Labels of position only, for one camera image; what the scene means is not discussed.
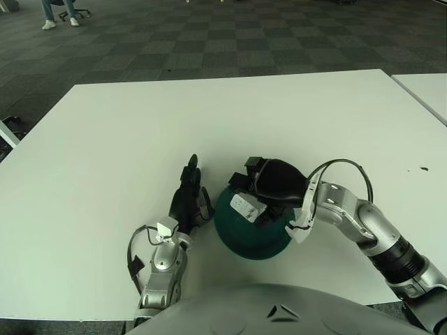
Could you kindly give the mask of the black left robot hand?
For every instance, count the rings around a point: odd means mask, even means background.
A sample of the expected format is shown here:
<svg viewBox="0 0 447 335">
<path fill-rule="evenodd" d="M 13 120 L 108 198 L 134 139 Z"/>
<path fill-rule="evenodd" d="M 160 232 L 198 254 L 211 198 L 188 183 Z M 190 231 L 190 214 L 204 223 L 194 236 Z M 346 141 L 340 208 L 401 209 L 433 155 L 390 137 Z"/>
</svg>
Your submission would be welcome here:
<svg viewBox="0 0 447 335">
<path fill-rule="evenodd" d="M 175 191 L 169 217 L 178 223 L 178 232 L 190 235 L 195 227 L 210 221 L 214 209 L 207 189 L 201 186 L 201 171 L 198 167 L 198 157 L 193 154 L 184 166 L 180 186 Z"/>
</svg>

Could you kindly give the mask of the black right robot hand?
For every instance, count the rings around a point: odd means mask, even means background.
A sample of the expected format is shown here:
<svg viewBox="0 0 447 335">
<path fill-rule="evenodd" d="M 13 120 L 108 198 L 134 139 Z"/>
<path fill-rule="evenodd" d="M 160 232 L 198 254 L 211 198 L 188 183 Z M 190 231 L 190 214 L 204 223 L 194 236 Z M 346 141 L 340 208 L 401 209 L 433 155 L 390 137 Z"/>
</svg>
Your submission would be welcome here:
<svg viewBox="0 0 447 335">
<path fill-rule="evenodd" d="M 278 158 L 251 156 L 247 173 L 234 173 L 228 182 L 234 195 L 230 206 L 257 228 L 284 218 L 302 207 L 307 178 L 293 165 Z"/>
</svg>

